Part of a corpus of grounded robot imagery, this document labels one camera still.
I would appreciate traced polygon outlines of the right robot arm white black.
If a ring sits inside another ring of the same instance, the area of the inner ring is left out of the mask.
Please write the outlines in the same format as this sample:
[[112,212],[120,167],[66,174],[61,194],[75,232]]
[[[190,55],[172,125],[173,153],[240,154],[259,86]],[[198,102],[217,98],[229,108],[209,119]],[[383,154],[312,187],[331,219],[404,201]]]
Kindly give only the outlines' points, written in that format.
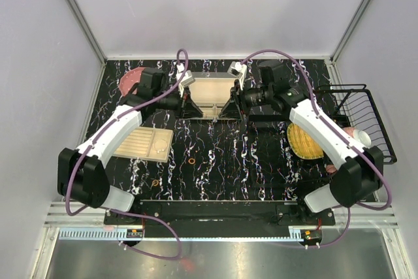
[[248,115],[253,107],[269,105],[305,131],[324,151],[336,168],[336,174],[330,183],[306,194],[304,204],[297,207],[298,220],[308,225],[325,209],[349,208],[377,191],[383,185],[383,152],[346,133],[319,108],[313,96],[284,79],[282,66],[277,60],[262,62],[259,66],[261,85],[247,88],[244,84],[247,66],[232,62],[228,73],[235,82],[230,99],[219,115],[239,119]]

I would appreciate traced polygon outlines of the beige jewelry box with drawers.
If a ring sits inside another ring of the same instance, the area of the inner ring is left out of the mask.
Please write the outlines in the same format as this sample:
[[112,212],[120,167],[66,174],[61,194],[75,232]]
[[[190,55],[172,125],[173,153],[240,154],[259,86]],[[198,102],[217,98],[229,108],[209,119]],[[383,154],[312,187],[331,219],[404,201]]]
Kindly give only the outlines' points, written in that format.
[[222,113],[223,107],[231,98],[231,89],[237,86],[242,90],[244,79],[224,72],[192,72],[194,83],[189,86],[191,99],[202,111],[201,118],[194,120],[241,120],[238,111]]

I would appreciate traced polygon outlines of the beige jewelry tray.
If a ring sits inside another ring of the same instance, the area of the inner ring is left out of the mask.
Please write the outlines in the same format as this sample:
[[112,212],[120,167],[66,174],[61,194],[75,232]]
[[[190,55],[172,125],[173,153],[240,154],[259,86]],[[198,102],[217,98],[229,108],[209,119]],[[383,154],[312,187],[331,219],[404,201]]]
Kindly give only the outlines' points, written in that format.
[[113,157],[166,163],[174,132],[170,129],[138,127],[120,144]]

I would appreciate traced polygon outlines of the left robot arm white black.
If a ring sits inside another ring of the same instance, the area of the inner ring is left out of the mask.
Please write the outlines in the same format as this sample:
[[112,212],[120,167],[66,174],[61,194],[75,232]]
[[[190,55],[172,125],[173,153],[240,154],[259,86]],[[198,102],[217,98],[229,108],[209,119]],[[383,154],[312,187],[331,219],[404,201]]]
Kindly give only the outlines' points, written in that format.
[[58,156],[57,192],[92,208],[118,210],[128,224],[140,219],[134,196],[110,184],[106,165],[122,142],[157,109],[173,110],[182,118],[200,118],[202,111],[186,87],[194,82],[190,71],[177,64],[176,83],[166,89],[168,76],[161,69],[137,67],[120,80],[123,97],[107,122],[75,149]]

